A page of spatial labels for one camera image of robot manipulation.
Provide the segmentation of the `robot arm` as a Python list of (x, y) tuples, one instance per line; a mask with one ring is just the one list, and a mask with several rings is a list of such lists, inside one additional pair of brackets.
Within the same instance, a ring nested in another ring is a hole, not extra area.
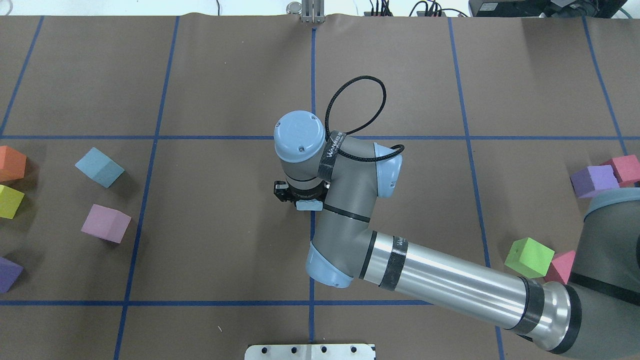
[(581, 360), (639, 352), (639, 189), (595, 196), (567, 284), (515, 276), (370, 228), (378, 198), (393, 194), (402, 156), (327, 131), (315, 114), (277, 121), (274, 148), (286, 180), (281, 202), (320, 199), (306, 260), (313, 280), (344, 289), (354, 278), (513, 332), (549, 353)]

